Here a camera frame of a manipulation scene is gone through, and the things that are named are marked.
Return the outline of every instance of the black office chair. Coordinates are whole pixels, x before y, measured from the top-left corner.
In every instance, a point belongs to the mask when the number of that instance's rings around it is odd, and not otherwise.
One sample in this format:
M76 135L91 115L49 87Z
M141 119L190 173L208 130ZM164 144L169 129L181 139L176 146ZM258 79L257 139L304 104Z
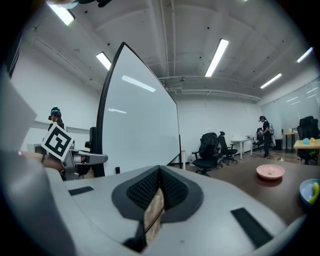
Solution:
M227 146L226 139L225 139L224 136L225 136L225 133L223 131L220 131L220 135L218 137L218 141L219 141L220 146L221 146L220 153L223 156L225 156L222 161L228 160L228 162L226 164L227 166L229 165L229 161L238 163L238 161L235 160L234 157L233 157L233 155L236 154L238 152L238 150L237 149L233 149L234 144L231 144L231 146Z
M223 154L218 153L218 138L214 132L204 134L200 139L201 145L199 151L192 152L195 155L195 160L192 162L196 167L202 168L202 170L196 170L196 173L209 176L207 174L209 169L217 168L217 165L223 167L221 163L218 163L218 159L223 157Z
M262 128L258 128L256 130L256 140L253 141L253 145L256 145L258 149L260 149L261 152L261 147L264 144L264 137L260 135L260 131L262 131Z
M305 118L300 119L297 131L299 135L299 140L303 140L306 138L318 139L318 120L314 119L313 116L307 116ZM308 165L310 160L314 160L317 162L318 153L315 149L298 149L297 155L301 158L301 161L302 159L304 160L305 165Z

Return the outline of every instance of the fluorescent light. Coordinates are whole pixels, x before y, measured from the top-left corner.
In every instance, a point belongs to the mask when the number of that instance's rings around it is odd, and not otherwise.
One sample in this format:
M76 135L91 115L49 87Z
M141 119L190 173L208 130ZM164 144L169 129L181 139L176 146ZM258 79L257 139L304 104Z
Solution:
M318 87L316 87L316 88L314 88L314 89L312 89L312 90L310 90L310 91L307 91L306 93L308 94L308 93L311 93L312 91L314 91L315 89L318 89Z
M107 58L107 56L105 55L104 52L99 53L97 56L98 60L105 66L105 68L107 70L110 69L111 67L111 62L110 60Z
M310 49L307 50L304 54L302 54L301 57L296 60L296 62L298 62L298 63L302 62L303 59L304 59L305 57L307 57L307 56L309 55L309 53L312 52L312 49L313 49L313 48L310 47Z
M75 17L71 12L59 5L48 4L48 6L60 17L60 19L68 26Z
M276 81L279 77L281 77L281 73L277 74L274 78L272 78L271 80L269 80L268 82L266 82L264 85L262 85L260 88L263 89L265 87L267 87L268 85L270 85L272 82Z
M289 100L287 100L286 102L293 101L293 100L295 100L295 99L297 99L297 98L298 98L298 97L295 97L295 98L289 99Z
M122 114L126 114L127 113L127 112L124 112L124 111L121 111L121 110L118 110L118 109L114 109L114 108L109 108L108 110L111 111L111 112L119 112L119 113L122 113Z
M314 95L311 95L311 96L309 96L307 99L309 99L309 98L311 98L311 97L313 97L313 96L316 96L317 94L314 94Z
M211 64L210 64L210 66L208 68L208 71L205 74L206 77L211 77L211 75L215 71L215 69L216 69L216 67L217 67L222 55L224 54L228 44L229 44L229 41L224 40L224 39L220 39L218 48L216 49L215 54L213 56L213 59L211 61Z
M141 87L141 88L143 88L143 89L146 89L146 90L148 90L148 91L150 91L150 92L152 92L152 93L156 90L156 89L152 88L151 86L146 85L146 84L144 84L143 82L140 82L140 81L138 81L138 80L135 80L135 79L133 79L133 78L131 78L131 77L129 77L129 76L126 76L126 75L122 76L121 79L122 79L123 81L126 81L126 82L130 83L130 84L133 84L133 85L135 85L135 86L139 86L139 87Z

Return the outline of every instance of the ceiling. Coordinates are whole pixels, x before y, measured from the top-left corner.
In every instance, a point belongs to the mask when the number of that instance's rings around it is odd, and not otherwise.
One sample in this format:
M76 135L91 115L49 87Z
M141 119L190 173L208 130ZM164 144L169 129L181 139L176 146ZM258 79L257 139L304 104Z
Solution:
M66 26L45 4L26 27L24 41L101 91L107 70L126 42L171 94L205 94L259 100L313 57L290 18L269 0L112 0L71 9ZM229 41L212 77L205 77L220 39ZM278 73L282 77L260 89Z

